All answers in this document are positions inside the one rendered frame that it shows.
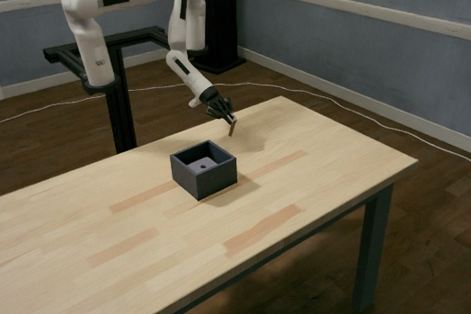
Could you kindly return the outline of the brown wooden peg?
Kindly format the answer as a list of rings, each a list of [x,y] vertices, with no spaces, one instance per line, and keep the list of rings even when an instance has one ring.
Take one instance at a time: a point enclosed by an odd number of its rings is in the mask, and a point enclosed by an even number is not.
[[[233,134],[233,131],[234,131],[234,128],[235,128],[235,125],[236,125],[236,119],[234,118],[233,121],[235,122],[231,127],[230,127],[230,131],[228,133],[228,136],[229,137],[232,137],[232,134]]]

